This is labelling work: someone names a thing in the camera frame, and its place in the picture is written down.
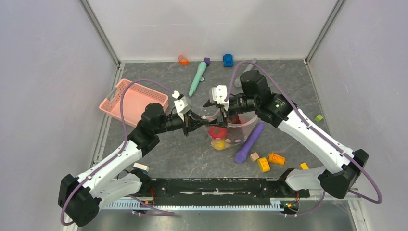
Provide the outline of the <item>mint green toy microphone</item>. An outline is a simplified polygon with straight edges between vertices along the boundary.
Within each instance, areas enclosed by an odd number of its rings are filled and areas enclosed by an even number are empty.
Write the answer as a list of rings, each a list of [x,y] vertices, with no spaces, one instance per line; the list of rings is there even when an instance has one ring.
[[[193,81],[192,81],[190,89],[189,89],[189,97],[191,97],[195,93],[195,91],[196,91],[196,89],[198,87],[198,84],[200,83],[200,80],[201,80],[201,78],[203,76],[203,73],[206,70],[206,67],[207,67],[206,62],[200,62],[199,63],[197,71],[195,73],[195,76],[193,78]]]

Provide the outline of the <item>lime green cube block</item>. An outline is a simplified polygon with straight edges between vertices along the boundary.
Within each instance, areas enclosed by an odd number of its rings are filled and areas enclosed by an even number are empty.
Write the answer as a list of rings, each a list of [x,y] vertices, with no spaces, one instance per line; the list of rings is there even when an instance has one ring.
[[[314,119],[316,122],[320,122],[320,121],[322,121],[323,120],[323,116],[322,115],[317,115],[316,117],[315,117],[315,119]]]

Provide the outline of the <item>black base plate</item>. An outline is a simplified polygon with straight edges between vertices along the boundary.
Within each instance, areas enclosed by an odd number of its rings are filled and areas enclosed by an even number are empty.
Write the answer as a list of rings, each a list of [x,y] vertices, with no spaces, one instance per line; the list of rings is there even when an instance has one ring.
[[[157,178],[144,182],[134,196],[151,197],[154,205],[222,206],[268,205],[271,198],[309,198],[310,193],[268,178]]]

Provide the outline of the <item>orange toy brick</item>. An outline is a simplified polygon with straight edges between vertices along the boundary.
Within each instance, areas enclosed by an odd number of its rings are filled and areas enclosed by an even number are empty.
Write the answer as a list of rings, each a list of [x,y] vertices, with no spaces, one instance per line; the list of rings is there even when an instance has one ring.
[[[271,153],[268,156],[268,162],[278,164],[278,165],[284,165],[285,164],[285,158],[281,155],[278,155],[276,153]]]

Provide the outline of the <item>blue toy car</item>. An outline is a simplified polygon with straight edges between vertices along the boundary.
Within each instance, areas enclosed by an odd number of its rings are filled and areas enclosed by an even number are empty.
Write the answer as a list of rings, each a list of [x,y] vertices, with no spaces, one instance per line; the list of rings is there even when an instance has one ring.
[[[232,54],[223,55],[223,65],[224,65],[224,67],[233,67],[234,66],[234,59],[233,59]]]

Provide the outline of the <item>purple cube block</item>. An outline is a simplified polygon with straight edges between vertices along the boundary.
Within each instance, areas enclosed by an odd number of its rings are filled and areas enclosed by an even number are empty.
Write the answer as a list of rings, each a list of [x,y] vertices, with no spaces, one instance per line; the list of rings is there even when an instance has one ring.
[[[206,66],[210,65],[210,58],[209,57],[205,57],[204,58],[204,62],[206,63]]]

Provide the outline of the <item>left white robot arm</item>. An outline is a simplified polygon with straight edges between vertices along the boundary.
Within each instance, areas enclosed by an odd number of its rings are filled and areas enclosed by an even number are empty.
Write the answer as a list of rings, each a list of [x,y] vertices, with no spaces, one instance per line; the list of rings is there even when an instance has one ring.
[[[146,196],[151,191],[151,183],[137,174],[112,179],[154,149],[160,141],[158,134],[180,129],[188,135],[207,124],[206,116],[196,114],[181,103],[177,103],[176,112],[169,115],[158,103],[147,105],[136,127],[131,133],[125,133],[118,149],[78,176],[68,174],[62,178],[58,196],[61,224],[82,227],[92,221],[101,208],[117,199],[135,193]]]

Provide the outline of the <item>clear zip top bag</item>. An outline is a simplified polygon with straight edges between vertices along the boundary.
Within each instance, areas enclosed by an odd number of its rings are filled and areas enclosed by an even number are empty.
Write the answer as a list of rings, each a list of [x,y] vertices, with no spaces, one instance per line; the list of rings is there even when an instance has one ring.
[[[243,144],[247,140],[248,136],[252,132],[252,130],[256,127],[258,123],[258,116],[254,112],[247,112],[244,114],[238,114],[241,124],[231,124],[229,123],[228,119],[228,127],[226,128],[228,130],[227,137],[223,139],[227,143],[227,148],[230,148],[232,146],[238,145],[238,144]],[[208,129],[209,127],[204,127],[204,131],[208,135]]]

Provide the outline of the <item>pink plastic basket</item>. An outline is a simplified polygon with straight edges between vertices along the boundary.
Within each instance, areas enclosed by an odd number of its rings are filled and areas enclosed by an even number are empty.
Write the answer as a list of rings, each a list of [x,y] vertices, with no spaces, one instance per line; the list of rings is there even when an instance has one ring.
[[[130,83],[131,81],[128,79],[120,80],[116,87],[102,101],[99,109],[110,117],[121,121],[120,101],[124,89]],[[125,123],[129,126],[136,127],[137,123],[141,119],[141,114],[144,112],[145,107],[150,103],[159,103],[162,105],[163,109],[166,110],[169,106],[168,96],[141,84],[133,84],[126,91],[124,97],[123,113]]]

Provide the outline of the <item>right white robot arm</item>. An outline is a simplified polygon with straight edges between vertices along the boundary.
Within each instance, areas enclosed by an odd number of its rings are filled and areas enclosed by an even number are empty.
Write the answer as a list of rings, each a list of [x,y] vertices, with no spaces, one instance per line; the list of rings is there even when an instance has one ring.
[[[278,191],[291,196],[303,189],[322,189],[343,199],[361,174],[369,155],[352,150],[314,124],[296,104],[283,94],[273,93],[267,79],[257,70],[241,75],[242,93],[228,96],[225,85],[212,87],[205,107],[216,106],[220,117],[216,124],[225,126],[227,117],[254,112],[260,120],[285,132],[307,148],[322,167],[307,170],[288,169],[280,177]]]

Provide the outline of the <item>yellow pear toy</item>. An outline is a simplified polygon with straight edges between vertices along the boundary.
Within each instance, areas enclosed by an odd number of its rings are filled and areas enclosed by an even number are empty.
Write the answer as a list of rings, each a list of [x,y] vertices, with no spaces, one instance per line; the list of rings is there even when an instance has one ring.
[[[227,143],[224,140],[212,140],[211,144],[214,149],[221,151],[227,148]]]

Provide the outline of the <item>yellow toy brick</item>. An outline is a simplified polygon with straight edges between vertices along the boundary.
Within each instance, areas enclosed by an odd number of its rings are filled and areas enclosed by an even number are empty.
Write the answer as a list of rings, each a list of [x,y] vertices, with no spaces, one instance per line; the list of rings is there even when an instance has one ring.
[[[266,173],[270,171],[269,162],[265,157],[261,157],[257,159],[257,163],[262,173]]]

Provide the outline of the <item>purple toy microphone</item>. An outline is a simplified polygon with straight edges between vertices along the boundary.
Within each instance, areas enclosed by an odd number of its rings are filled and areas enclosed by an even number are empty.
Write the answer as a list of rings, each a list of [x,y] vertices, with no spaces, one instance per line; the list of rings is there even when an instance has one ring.
[[[242,148],[236,153],[236,155],[234,157],[235,162],[237,162],[238,164],[242,164],[246,160],[251,148],[253,147],[253,145],[255,144],[257,139],[259,138],[259,136],[262,133],[263,129],[264,129],[264,123],[259,123],[253,129],[253,131],[248,136],[248,138],[245,141]]]

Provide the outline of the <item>tan wooden cube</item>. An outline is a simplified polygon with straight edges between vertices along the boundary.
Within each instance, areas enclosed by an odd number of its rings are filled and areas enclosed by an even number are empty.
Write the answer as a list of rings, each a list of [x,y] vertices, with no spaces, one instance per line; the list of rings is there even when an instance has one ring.
[[[250,155],[250,160],[252,161],[252,162],[255,162],[257,159],[259,159],[260,158],[260,156],[258,155],[258,153],[257,152],[254,152],[254,153],[252,153],[251,155]]]

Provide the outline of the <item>yellow flat block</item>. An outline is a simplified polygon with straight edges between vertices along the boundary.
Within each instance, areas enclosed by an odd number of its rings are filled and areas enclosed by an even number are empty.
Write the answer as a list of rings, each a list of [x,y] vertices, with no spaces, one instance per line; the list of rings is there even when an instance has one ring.
[[[309,169],[309,166],[307,165],[307,163],[303,162],[303,163],[300,164],[300,168],[301,168],[302,170],[308,170],[308,169]]]

